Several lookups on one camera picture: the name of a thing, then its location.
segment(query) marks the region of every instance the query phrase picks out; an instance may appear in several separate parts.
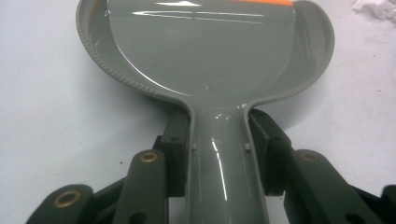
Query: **textured edge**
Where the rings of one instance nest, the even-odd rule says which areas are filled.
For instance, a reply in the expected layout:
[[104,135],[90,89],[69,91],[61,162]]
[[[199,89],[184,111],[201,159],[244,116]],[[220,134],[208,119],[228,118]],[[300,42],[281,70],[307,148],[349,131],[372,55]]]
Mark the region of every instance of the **textured edge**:
[[77,24],[77,30],[78,30],[78,36],[79,39],[81,40],[82,45],[84,46],[85,50],[87,50],[88,54],[90,55],[90,57],[93,59],[93,61],[104,71],[106,72],[108,75],[110,75],[111,77],[113,77],[114,79],[116,79],[117,81],[127,85],[127,86],[131,86],[134,89],[138,90],[138,91],[142,91],[145,94],[149,94],[151,96],[157,96],[158,92],[155,91],[154,89],[147,87],[145,85],[142,85],[141,83],[132,81],[131,79],[129,79],[126,76],[120,75],[117,72],[115,72],[111,67],[107,66],[107,64],[105,62],[103,62],[96,54],[96,52],[93,50],[90,41],[88,40],[88,38],[84,35],[84,31],[81,28],[81,24],[79,23],[79,17],[80,17],[80,13],[81,10],[83,10],[83,4],[84,2],[86,2],[85,0],[80,0],[79,4],[78,4],[78,10],[77,10],[77,16],[76,16],[76,24]]

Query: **glossy gray coating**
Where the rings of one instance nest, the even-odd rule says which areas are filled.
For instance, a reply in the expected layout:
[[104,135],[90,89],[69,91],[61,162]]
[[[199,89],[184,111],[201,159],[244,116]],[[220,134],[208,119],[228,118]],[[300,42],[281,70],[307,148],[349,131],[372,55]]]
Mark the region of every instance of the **glossy gray coating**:
[[107,73],[191,113],[186,223],[268,223],[247,113],[304,90],[332,57],[315,4],[81,0],[78,32]]

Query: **white tabletop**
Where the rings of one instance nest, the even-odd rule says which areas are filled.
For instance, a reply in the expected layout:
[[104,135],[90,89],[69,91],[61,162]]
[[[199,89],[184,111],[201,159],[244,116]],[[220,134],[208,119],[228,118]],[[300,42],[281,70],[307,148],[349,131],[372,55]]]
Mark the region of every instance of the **white tabletop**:
[[[293,147],[328,158],[345,180],[380,195],[396,184],[396,27],[316,0],[332,20],[332,62],[310,89],[261,106]],[[94,191],[151,148],[169,110],[104,73],[82,47],[78,0],[0,1],[0,223],[24,223],[54,190]],[[279,197],[273,223],[287,223]],[[182,200],[171,201],[181,223]]]

